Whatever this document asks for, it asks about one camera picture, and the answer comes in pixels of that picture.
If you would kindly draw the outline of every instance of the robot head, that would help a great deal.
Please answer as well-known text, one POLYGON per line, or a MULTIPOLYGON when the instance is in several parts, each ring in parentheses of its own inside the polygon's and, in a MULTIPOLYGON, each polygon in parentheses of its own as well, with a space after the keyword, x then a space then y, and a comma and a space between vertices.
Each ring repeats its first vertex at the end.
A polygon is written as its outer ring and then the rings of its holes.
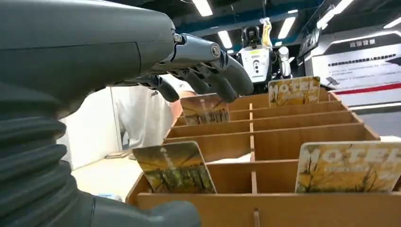
POLYGON ((251 46, 256 49, 257 45, 261 43, 260 32, 258 26, 246 27, 242 31, 243 47, 251 46))

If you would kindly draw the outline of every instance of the white shirt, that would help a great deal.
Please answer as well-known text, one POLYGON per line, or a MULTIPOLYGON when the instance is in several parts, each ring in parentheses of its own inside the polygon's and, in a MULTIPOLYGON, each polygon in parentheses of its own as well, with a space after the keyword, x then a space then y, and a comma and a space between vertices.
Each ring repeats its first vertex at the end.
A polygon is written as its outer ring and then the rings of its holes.
MULTIPOLYGON (((188 83, 170 74, 161 77, 177 92, 193 91, 188 83)), ((113 87, 113 99, 120 122, 130 138, 130 148, 163 143, 173 124, 173 114, 170 103, 159 92, 143 86, 113 87)))

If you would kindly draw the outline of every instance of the ceiling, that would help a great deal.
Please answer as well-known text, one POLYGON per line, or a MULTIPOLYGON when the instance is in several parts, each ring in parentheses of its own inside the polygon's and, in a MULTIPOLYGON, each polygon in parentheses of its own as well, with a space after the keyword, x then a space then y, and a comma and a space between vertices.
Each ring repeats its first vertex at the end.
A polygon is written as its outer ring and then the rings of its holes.
MULTIPOLYGON (((263 0, 208 0, 213 15, 202 17, 192 4, 192 0, 112 1, 166 13, 174 21, 178 33, 201 36, 221 46, 223 45, 217 32, 227 30, 233 49, 237 51, 242 46, 242 28, 244 26, 262 28, 259 19, 263 17, 270 17, 272 21, 270 37, 275 43, 279 41, 277 37, 285 18, 296 16, 287 38, 281 41, 284 45, 300 44, 303 35, 315 28, 316 22, 324 15, 327 8, 340 2, 340 0, 265 0, 265 10, 263 10, 263 0), (298 13, 289 15, 288 11, 292 9, 298 9, 298 13)), ((323 33, 330 34, 386 24, 395 19, 399 12, 401 12, 401 0, 354 0, 343 13, 329 22, 323 33)), ((296 52, 299 46, 290 50, 296 52)))

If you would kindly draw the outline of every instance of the card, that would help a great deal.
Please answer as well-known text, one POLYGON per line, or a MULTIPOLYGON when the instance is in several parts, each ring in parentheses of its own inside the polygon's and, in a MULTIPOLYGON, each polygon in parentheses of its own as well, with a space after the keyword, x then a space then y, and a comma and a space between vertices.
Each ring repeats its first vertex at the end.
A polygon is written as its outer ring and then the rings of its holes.
POLYGON ((194 141, 132 150, 155 193, 216 193, 194 141))
POLYGON ((318 103, 320 77, 272 80, 268 88, 270 107, 318 103))
POLYGON ((181 99, 181 106, 187 125, 230 121, 228 104, 217 94, 185 97, 181 99))
POLYGON ((391 192, 401 142, 316 142, 301 146, 295 192, 391 192))

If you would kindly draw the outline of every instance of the robotic arm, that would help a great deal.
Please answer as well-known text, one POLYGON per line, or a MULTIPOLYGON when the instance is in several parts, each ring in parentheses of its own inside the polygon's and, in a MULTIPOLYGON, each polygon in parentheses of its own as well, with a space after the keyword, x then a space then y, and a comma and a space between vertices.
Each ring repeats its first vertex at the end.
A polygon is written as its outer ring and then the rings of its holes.
POLYGON ((289 59, 289 51, 288 48, 283 46, 277 51, 278 60, 280 64, 280 77, 283 79, 290 79, 292 78, 291 75, 291 66, 290 66, 290 59, 289 59))
POLYGON ((106 86, 145 85, 174 101, 158 77, 167 72, 232 102, 253 89, 236 61, 176 34, 163 13, 103 0, 2 0, 0 33, 0 226, 200 226, 188 202, 141 211, 79 191, 60 161, 57 119, 106 86))

